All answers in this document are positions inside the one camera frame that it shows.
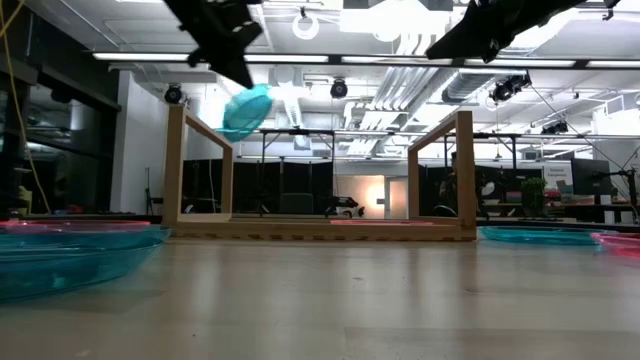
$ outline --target yellow cable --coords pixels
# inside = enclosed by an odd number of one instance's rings
[[[7,21],[7,24],[4,23],[4,11],[2,10],[2,1],[0,0],[0,25],[2,25],[2,30],[0,31],[0,36],[6,33],[9,25],[11,25],[11,21],[16,17],[22,5],[24,5],[25,0],[21,0],[20,4]],[[42,195],[42,200],[44,200],[44,206],[47,208],[47,213],[51,214],[51,208],[49,207],[49,203],[47,202],[47,196],[42,189],[42,185],[40,185],[40,179],[38,179],[38,172],[36,171],[36,167],[33,164],[33,156],[31,156],[31,149],[29,149],[29,143],[27,142],[27,132],[24,128],[24,119],[22,118],[22,110],[20,109],[20,103],[18,102],[18,92],[16,91],[16,81],[13,77],[13,64],[11,63],[11,54],[9,53],[9,36],[4,36],[4,48],[7,55],[7,67],[9,68],[9,80],[11,82],[11,91],[13,91],[13,102],[16,106],[16,113],[18,114],[18,120],[20,121],[20,133],[22,134],[22,140],[24,141],[25,150],[27,153],[27,158],[29,159],[29,164],[31,164],[31,171],[33,171],[33,177],[36,179],[36,185],[38,185],[38,189],[40,190],[40,195]]]
[[[2,37],[5,32],[7,32],[7,29],[9,29],[9,26],[11,26],[11,23],[13,22],[13,20],[15,20],[16,17],[18,16],[20,9],[22,9],[22,6],[24,6],[25,1],[26,0],[20,0],[18,7],[16,7],[16,9],[13,11],[13,14],[9,16],[9,20],[7,20],[6,26],[4,25],[4,15],[2,15],[2,30],[0,30],[0,37]]]

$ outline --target wooden frame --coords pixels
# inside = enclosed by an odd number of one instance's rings
[[[169,108],[164,169],[164,216],[162,223],[165,226],[175,227],[182,219],[188,217],[188,215],[182,214],[182,170],[186,151],[187,126],[222,148],[221,212],[227,214],[228,217],[233,209],[233,147],[223,136],[213,131],[184,106],[172,105]]]
[[[458,177],[458,218],[420,216],[420,174],[418,152],[452,130],[456,130],[456,174]],[[460,227],[462,233],[475,236],[477,199],[476,169],[473,153],[473,115],[460,111],[442,121],[435,129],[409,147],[409,218]]]

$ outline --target floor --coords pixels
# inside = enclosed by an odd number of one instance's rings
[[[617,360],[640,264],[593,249],[191,242],[97,287],[0,306],[0,358]]]

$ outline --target wooden base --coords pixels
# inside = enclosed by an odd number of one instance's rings
[[[474,241],[474,230],[459,226],[332,225],[327,220],[236,219],[214,215],[182,215],[176,238],[296,241]]]

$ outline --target monitor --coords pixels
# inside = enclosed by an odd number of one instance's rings
[[[605,160],[571,159],[573,193],[575,195],[611,195],[609,162]]]

